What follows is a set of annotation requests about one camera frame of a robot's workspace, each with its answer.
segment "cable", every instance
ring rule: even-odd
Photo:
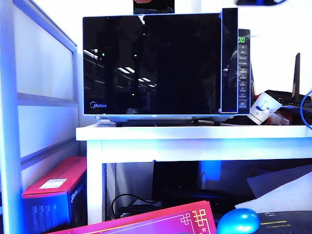
[[[144,200],[136,195],[133,195],[133,194],[120,194],[118,195],[117,197],[114,198],[114,200],[112,201],[112,213],[113,213],[113,218],[116,218],[116,214],[115,214],[115,211],[114,211],[114,202],[121,196],[134,196],[135,198],[145,202],[145,203],[149,203],[149,204],[154,204],[156,203],[157,201],[147,201],[147,200]]]
[[[281,3],[285,2],[285,1],[286,1],[286,0],[279,0],[279,1],[276,2],[276,4],[281,4]]]
[[[307,98],[311,93],[312,93],[312,90],[311,90],[310,92],[308,92],[308,94],[305,95],[305,96],[303,97],[303,99],[301,100],[301,103],[300,103],[300,117],[301,117],[302,121],[304,122],[304,124],[305,124],[308,128],[310,128],[310,129],[312,130],[312,127],[306,122],[306,120],[304,119],[304,116],[303,116],[303,104],[304,104],[306,98]]]

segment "blue light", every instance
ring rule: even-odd
[[[222,161],[202,161],[201,171],[205,172],[206,180],[219,181],[221,177],[221,166]]]

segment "table leg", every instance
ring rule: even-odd
[[[87,141],[88,224],[100,223],[105,220],[103,182],[106,181],[106,178],[102,170],[101,153],[102,143],[100,140]]]

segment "control button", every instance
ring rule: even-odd
[[[248,68],[247,67],[240,67],[239,71],[241,74],[246,74],[248,72]]]
[[[245,91],[246,91],[246,87],[245,87],[245,86],[239,87],[239,91],[240,91],[240,92],[245,92]]]
[[[238,74],[238,78],[239,79],[247,79],[247,75],[246,74]]]
[[[246,92],[239,92],[239,98],[246,98]]]
[[[247,81],[241,81],[239,83],[239,86],[243,87],[243,86],[247,86]]]
[[[247,108],[247,101],[239,101],[239,102],[238,102],[238,108],[239,108],[239,109],[245,109],[245,108]]]
[[[240,55],[247,55],[248,54],[248,50],[238,50],[238,53]]]
[[[248,45],[239,44],[239,45],[238,45],[238,49],[239,49],[239,50],[248,50]]]
[[[247,66],[248,63],[247,63],[247,61],[239,61],[239,62],[238,62],[238,65],[239,65],[239,66]]]
[[[238,61],[239,61],[239,62],[248,61],[248,56],[246,56],[246,55],[239,55],[239,56],[238,56]]]

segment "red box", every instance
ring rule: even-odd
[[[25,233],[41,234],[87,224],[87,158],[70,156],[22,194]]]

